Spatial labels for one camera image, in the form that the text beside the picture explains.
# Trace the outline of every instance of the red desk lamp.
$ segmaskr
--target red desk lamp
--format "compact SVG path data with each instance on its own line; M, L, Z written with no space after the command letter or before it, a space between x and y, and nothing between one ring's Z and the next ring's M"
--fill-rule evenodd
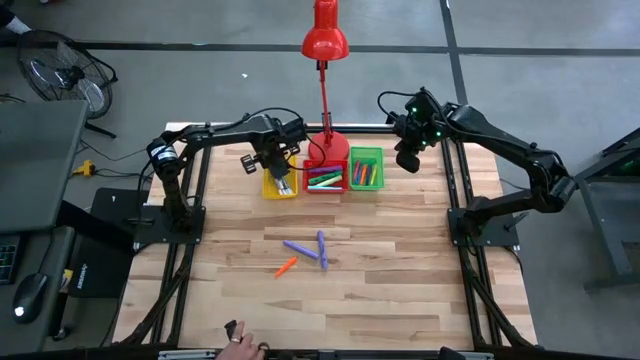
M349 55L349 43L338 28L338 0L316 0L315 23L302 43L302 55L317 60L322 87L322 113L324 132L316 134L313 142L320 145L327 160L342 160L349 156L349 141L344 135L331 129L331 114L327 106L325 88L325 71L328 62L340 60ZM317 146L309 144L309 158L322 159L322 152Z

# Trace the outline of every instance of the concrete floor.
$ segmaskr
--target concrete floor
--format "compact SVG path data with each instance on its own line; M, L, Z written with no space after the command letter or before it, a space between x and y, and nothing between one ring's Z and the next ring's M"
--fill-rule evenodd
M344 0L340 22L352 45L447 46L446 4L459 46L640 48L640 3L634 0ZM67 0L41 7L23 0L13 9L34 28L82 40L298 45L311 26L311 6L311 0ZM86 133L84 139L112 157L144 147L168 121L231 121L266 106L292 107L308 121L320 115L315 64L296 52L92 53L121 79L112 109L96 122L120 137ZM0 49L0 93L37 100L14 58L13 49ZM640 97L639 57L465 55L460 64L471 104L494 125L558 151L574 173L640 123L633 106ZM447 54L352 53L330 65L327 81L334 121L345 123L383 122L375 105L383 90L425 85L442 102L460 94ZM390 98L385 105L400 108L402 102ZM145 161L139 155L113 163L91 151L77 161L87 158L125 172L139 171ZM521 170L503 160L498 165L502 178L527 184ZM135 180L73 179L66 198L90 206L102 186L132 188ZM580 195L560 214L532 213L518 231L539 343L640 356L640 289L594 295L582 289L609 268ZM95 343L107 324L96 320L75 344Z

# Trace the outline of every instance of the computer mouse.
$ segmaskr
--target computer mouse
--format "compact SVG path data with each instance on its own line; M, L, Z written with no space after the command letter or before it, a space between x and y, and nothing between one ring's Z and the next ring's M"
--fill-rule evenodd
M13 296L13 320L18 324L28 324L35 320L42 310L42 298L47 288L47 275L35 273L27 275L18 285Z

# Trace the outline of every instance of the desk fan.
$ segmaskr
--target desk fan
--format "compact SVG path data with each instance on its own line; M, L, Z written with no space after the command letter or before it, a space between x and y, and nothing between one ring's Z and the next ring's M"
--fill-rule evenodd
M87 118L104 116L113 100L115 70L91 55L72 39L52 31L29 31L18 39L18 66L29 86L44 100L85 100ZM108 78L102 66L112 77ZM90 130L115 138L106 130L86 124Z

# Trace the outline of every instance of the finger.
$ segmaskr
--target finger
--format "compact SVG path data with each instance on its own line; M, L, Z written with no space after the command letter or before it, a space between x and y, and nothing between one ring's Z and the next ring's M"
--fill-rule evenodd
M245 335L242 338L242 342L240 343L240 346L242 346L245 349L248 349L249 347L251 347L251 342L252 341L253 341L253 334L252 333L248 333L247 335Z
M233 330L233 335L231 335L232 339L242 340L242 333L244 332L244 321L238 322L236 328Z
M264 360L264 350L260 349L250 360Z

